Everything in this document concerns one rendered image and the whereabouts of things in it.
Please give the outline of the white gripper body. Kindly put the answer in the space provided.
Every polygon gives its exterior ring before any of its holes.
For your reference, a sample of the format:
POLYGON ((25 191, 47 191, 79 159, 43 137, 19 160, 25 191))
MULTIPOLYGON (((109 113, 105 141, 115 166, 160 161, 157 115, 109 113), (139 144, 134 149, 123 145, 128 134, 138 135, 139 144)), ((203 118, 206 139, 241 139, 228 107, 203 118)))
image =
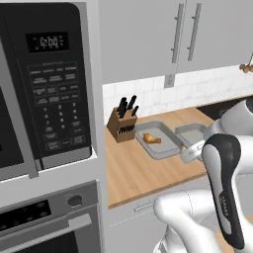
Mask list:
POLYGON ((193 144, 189 148, 183 150, 180 154, 182 161, 187 164, 196 159, 202 158, 202 150, 205 142, 203 140, 193 144))

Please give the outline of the grey tupperware tray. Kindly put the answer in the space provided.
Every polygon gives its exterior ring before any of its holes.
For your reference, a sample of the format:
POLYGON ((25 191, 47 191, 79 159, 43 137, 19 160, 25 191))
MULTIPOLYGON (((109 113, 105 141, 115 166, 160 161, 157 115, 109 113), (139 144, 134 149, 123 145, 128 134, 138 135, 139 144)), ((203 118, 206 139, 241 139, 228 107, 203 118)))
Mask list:
POLYGON ((156 160, 161 160, 181 152, 183 142, 167 125, 160 121, 149 121, 135 126, 135 138, 139 141, 145 151, 156 160), (145 133, 151 134, 153 138, 160 138, 160 143, 146 143, 143 140, 145 133))
POLYGON ((193 144, 203 140, 206 140, 214 134, 212 126, 205 126, 200 123, 192 123, 175 128, 175 133, 182 140, 185 148, 189 148, 193 144))

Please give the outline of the brown chicken drumstick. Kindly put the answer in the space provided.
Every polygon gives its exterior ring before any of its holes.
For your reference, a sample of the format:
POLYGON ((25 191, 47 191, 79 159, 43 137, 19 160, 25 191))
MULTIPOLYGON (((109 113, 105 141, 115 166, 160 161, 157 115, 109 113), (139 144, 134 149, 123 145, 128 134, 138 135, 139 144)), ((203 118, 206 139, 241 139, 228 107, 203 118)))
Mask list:
POLYGON ((143 141, 147 144, 153 144, 153 143, 157 143, 159 144, 161 142, 161 139, 158 137, 153 136, 150 133, 144 133, 142 135, 143 141))

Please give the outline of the black hob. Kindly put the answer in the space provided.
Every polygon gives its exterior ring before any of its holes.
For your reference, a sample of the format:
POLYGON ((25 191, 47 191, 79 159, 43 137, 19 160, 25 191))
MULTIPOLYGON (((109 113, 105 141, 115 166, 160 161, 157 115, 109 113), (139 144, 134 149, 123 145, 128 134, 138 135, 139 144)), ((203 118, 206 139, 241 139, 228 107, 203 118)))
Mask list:
POLYGON ((198 107, 198 110, 213 120, 220 119, 230 109, 238 114, 253 114, 253 96, 198 107))

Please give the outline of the wooden knife block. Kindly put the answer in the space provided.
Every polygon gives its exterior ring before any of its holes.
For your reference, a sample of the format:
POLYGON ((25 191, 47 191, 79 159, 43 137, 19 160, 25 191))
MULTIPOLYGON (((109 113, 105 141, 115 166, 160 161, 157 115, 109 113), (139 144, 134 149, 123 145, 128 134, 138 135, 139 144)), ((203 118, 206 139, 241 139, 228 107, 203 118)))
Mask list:
POLYGON ((134 127, 137 116, 133 116, 132 110, 127 110, 125 115, 120 118, 116 108, 113 108, 107 129, 117 143, 134 139, 134 127))

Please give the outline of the grey drawer front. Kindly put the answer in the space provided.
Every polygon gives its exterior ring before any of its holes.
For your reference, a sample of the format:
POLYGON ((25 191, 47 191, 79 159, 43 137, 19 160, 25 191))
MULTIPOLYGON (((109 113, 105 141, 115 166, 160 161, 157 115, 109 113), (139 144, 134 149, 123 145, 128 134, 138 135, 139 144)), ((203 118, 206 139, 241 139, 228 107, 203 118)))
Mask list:
POLYGON ((144 204, 154 203, 155 199, 158 196, 159 194, 149 195, 147 197, 110 209, 109 226, 114 227, 125 224, 126 222, 129 221, 138 222, 141 219, 143 219, 144 221, 156 220, 154 209, 147 209, 145 211, 138 211, 138 212, 135 212, 134 209, 144 204))

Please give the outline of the brown hanging utensil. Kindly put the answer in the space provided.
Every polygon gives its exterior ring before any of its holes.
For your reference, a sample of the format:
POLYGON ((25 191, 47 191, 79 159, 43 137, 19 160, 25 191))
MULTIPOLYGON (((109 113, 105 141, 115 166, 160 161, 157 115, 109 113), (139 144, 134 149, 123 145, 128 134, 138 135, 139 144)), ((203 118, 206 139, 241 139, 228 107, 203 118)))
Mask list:
POLYGON ((253 72, 253 53, 248 64, 240 64, 239 69, 244 73, 253 72))

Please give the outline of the grey base cupboard door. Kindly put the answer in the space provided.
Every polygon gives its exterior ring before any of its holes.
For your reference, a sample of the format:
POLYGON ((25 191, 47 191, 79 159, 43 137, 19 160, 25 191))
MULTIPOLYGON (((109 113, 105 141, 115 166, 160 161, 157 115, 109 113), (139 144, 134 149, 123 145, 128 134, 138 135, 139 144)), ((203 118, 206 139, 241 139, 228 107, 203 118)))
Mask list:
POLYGON ((165 234, 166 225, 157 219, 132 219, 110 227, 108 253, 153 253, 165 234))

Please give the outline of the dark oven knob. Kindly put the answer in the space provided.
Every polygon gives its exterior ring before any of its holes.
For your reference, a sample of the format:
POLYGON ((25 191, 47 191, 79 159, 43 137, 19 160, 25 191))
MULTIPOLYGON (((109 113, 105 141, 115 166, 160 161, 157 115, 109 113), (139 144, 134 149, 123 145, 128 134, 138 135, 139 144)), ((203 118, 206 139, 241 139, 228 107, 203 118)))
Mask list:
POLYGON ((82 205, 82 197, 80 195, 73 196, 68 199, 67 203, 72 207, 72 208, 77 208, 82 205))

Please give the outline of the black microwave oven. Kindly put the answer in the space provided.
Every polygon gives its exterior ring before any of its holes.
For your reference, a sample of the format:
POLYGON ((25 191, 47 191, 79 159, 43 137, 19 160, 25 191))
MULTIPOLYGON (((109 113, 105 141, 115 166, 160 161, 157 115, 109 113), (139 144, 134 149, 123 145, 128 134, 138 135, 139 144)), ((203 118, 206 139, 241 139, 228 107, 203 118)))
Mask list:
MULTIPOLYGON (((84 3, 0 3, 2 41, 38 172, 92 155, 84 3)), ((0 182, 23 163, 0 87, 0 182)))

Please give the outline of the grey oven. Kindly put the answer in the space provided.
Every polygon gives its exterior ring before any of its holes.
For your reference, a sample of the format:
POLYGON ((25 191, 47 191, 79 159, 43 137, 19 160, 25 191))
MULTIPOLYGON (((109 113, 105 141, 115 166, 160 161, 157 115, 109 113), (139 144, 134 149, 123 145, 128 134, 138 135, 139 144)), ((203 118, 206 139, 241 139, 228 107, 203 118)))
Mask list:
POLYGON ((1 208, 0 253, 103 253, 97 183, 1 208))

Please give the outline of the grey wall socket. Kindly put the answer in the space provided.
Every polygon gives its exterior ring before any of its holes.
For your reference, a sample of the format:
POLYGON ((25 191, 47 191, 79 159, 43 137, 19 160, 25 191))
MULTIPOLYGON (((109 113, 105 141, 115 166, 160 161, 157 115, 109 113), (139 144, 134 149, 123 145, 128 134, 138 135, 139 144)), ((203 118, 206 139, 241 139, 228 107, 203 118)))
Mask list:
POLYGON ((165 88, 173 87, 174 86, 174 81, 175 81, 175 75, 174 74, 166 75, 165 79, 164 79, 164 87, 165 88))

